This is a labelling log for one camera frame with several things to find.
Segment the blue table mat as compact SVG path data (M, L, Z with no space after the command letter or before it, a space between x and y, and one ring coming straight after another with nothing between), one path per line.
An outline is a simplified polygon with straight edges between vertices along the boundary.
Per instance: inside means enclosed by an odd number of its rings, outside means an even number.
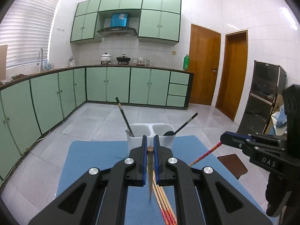
M198 147L194 137L178 137L172 148L154 140L157 184L168 186L178 224L271 224L232 186L212 158L202 169L183 155ZM147 138L124 157L125 143L70 145L59 181L55 224L165 224L166 215L147 190Z

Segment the plain bamboo chopstick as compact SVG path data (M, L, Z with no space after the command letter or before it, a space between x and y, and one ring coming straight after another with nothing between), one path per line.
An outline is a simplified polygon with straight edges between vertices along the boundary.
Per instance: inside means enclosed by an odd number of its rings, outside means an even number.
M147 171L148 171L148 195L152 199L153 191L153 163L154 163L154 148L153 146L147 147Z

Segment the black wok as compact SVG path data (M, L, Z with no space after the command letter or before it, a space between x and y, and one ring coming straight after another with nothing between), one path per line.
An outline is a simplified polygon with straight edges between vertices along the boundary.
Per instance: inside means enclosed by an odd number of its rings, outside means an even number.
M116 58L118 65L128 65L131 58L123 54L122 56L119 56Z

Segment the green lower kitchen cabinets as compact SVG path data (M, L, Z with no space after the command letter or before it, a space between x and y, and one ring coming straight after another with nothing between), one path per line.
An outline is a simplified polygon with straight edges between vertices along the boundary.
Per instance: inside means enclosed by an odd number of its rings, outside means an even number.
M1 85L1 180L40 137L86 102L187 109L194 75L138 66L78 66Z

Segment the black glass cabinet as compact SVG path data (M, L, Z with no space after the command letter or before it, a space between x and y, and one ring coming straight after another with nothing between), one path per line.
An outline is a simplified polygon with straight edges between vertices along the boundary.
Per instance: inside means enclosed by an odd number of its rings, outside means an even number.
M254 61L253 78L238 134L263 134L282 103L286 71L279 65Z

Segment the black plastic spoon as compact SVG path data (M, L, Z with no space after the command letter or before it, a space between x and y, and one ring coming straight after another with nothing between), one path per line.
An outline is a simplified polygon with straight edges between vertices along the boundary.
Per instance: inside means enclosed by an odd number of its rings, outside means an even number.
M196 112L192 117L190 117L182 126L180 126L176 131L169 130L163 134L163 136L175 136L180 130L182 130L186 125L188 125L196 116L198 112Z

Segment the chrome sink faucet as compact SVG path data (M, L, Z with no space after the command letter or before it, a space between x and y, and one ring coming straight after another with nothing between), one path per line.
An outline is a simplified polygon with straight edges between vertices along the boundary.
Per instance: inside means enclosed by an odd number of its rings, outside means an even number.
M37 65L40 66L39 72L42 72L43 68L44 68L44 66L43 66L43 48L39 49L39 55L38 55Z

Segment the cardboard panel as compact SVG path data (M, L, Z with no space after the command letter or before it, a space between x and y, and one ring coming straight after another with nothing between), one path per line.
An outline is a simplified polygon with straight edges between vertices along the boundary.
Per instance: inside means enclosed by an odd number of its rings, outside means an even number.
M6 79L6 62L7 62L8 45L0 46L0 80Z

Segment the wooden door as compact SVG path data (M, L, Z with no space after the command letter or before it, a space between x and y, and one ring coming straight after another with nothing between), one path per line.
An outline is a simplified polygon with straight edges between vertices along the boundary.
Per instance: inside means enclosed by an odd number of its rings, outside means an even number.
M189 72L194 74L190 103L211 105L218 74L221 34L192 24Z
M225 36L225 51L216 108L234 120L243 93L248 60L248 31Z

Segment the blue box on hood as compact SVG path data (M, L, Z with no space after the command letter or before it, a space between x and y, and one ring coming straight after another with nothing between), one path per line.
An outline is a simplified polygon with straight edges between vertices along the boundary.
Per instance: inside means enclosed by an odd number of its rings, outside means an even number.
M111 27L126 27L128 24L128 13L115 13L111 17Z

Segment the brown wooden stool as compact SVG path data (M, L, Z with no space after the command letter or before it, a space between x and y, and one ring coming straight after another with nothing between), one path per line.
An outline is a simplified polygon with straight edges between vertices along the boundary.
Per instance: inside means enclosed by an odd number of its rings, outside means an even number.
M228 154L218 156L217 159L229 170L229 172L237 179L246 174L248 169L236 154Z

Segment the window blinds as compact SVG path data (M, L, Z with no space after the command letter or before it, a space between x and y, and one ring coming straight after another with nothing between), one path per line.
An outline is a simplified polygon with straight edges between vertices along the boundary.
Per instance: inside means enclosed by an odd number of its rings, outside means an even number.
M1 45L8 45L6 68L48 59L50 33L59 0L15 0L1 22Z

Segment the black chopstick gold band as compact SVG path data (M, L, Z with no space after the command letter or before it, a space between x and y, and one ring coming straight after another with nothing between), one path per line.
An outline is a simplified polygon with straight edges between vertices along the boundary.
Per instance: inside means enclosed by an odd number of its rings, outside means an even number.
M125 121L125 123L126 123L126 126L127 126L127 128L128 128L128 132L129 132L129 135L130 135L131 137L134 137L134 133L133 133L133 131L132 131L130 125L129 125L129 122L128 122L127 118L126 118L126 115L125 115L125 113L124 113L124 111L123 111L123 108L122 108L122 105L121 105L121 103L120 103L120 101L119 101L119 98L116 97L115 100L116 100L116 102L117 102L117 105L118 105L118 107L119 107L119 110L121 111L121 114L122 114L122 116L123 116L123 119L124 119L124 121Z

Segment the green bottle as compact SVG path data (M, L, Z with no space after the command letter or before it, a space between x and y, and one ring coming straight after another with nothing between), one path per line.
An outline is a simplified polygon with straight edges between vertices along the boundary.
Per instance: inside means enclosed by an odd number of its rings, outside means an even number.
M184 62L183 62L183 70L184 71L188 71L189 61L190 61L190 57L188 54L186 54L186 56L184 57Z

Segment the white cooking pot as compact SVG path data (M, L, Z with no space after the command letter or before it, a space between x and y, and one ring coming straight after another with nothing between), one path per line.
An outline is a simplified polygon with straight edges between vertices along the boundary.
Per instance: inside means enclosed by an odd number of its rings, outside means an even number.
M104 54L101 55L100 62L102 65L109 65L111 64L111 55L105 52Z

